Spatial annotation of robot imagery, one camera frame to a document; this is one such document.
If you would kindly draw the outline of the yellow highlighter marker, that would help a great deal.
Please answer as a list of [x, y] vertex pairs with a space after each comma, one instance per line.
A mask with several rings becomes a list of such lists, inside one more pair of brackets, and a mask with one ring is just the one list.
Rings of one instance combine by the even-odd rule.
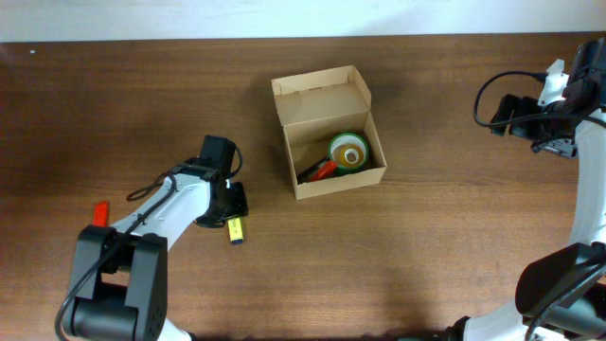
[[241, 217], [230, 219], [227, 222], [229, 240], [232, 245], [238, 245], [245, 242], [245, 233]]

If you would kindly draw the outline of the red highlighter marker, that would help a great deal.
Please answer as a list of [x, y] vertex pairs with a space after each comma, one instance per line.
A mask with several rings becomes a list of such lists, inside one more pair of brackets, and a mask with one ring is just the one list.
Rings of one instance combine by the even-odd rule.
[[98, 227], [107, 227], [109, 225], [110, 203], [101, 201], [94, 205], [94, 215], [92, 225]]

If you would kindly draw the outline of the green tape roll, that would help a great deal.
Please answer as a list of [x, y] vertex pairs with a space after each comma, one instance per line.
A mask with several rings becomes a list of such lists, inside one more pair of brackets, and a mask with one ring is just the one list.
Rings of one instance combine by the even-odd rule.
[[[364, 151], [364, 161], [363, 163], [356, 168], [345, 168], [338, 164], [337, 161], [337, 153], [342, 145], [355, 144], [359, 146]], [[335, 161], [338, 165], [337, 169], [334, 171], [335, 175], [346, 175], [361, 171], [365, 166], [368, 157], [369, 157], [369, 148], [363, 137], [354, 133], [342, 133], [335, 136], [328, 146], [328, 157]]]

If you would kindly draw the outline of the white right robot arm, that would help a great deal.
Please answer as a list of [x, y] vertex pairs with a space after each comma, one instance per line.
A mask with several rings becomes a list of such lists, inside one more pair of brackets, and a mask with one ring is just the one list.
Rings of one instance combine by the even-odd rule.
[[443, 340], [603, 340], [605, 338], [605, 106], [581, 116], [576, 212], [567, 246], [530, 263], [515, 298], [464, 316]]

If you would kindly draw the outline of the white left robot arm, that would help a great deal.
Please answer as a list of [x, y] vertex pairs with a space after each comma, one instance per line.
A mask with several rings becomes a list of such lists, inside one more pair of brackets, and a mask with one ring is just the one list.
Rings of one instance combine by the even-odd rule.
[[220, 228], [247, 214], [237, 172], [228, 161], [193, 157], [130, 193], [143, 205], [113, 224], [108, 204], [98, 204], [77, 239], [57, 338], [194, 339], [167, 318], [168, 252], [191, 224]]

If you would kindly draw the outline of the cardboard box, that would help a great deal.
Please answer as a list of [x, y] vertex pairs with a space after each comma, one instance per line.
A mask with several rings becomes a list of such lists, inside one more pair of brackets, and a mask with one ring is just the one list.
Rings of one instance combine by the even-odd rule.
[[[387, 162], [371, 113], [371, 93], [353, 65], [271, 80], [296, 199], [380, 183]], [[363, 137], [369, 157], [362, 170], [298, 183], [296, 176], [328, 156], [342, 133]]]

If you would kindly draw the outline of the yellow tape roll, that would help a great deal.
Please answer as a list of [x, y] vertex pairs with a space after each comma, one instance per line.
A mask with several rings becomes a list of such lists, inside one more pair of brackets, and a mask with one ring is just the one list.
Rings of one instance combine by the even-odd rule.
[[337, 153], [338, 164], [345, 168], [359, 167], [364, 158], [364, 151], [355, 144], [342, 145]]

